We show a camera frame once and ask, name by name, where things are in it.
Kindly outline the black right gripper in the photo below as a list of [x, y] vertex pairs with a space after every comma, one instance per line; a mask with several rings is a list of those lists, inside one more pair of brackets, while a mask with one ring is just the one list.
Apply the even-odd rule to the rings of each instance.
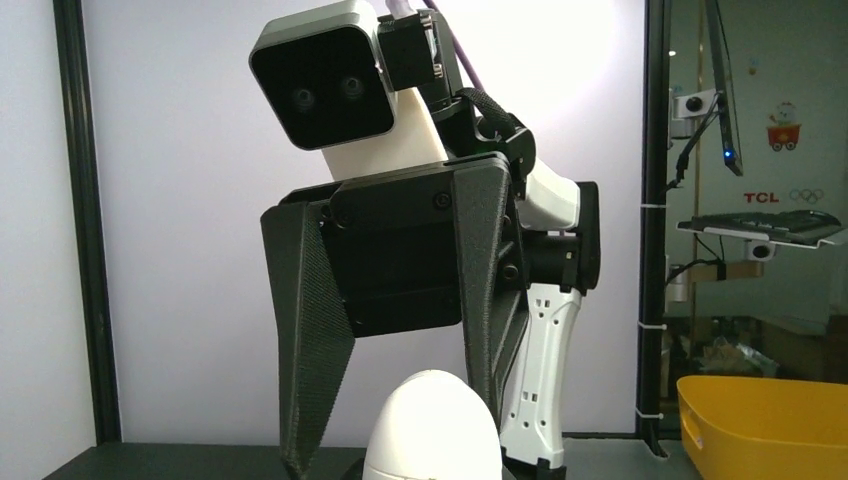
[[508, 162], [475, 155], [295, 190], [261, 217], [280, 449], [306, 479], [355, 343], [462, 323], [469, 386], [501, 427], [527, 320]]

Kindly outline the white earbud charging case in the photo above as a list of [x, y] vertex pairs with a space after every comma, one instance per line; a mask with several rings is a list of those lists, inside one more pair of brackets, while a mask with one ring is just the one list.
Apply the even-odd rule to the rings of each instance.
[[501, 479], [495, 421], [458, 376], [420, 371], [387, 397], [361, 472], [364, 479]]

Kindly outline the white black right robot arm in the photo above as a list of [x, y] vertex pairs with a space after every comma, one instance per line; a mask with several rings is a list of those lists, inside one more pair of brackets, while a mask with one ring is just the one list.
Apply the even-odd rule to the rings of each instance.
[[461, 325], [472, 389], [499, 419], [529, 343], [535, 287], [580, 295], [599, 269], [598, 213], [534, 226], [531, 133], [484, 92], [435, 114], [434, 161], [290, 193], [261, 219], [278, 331], [281, 457], [307, 477], [358, 338]]

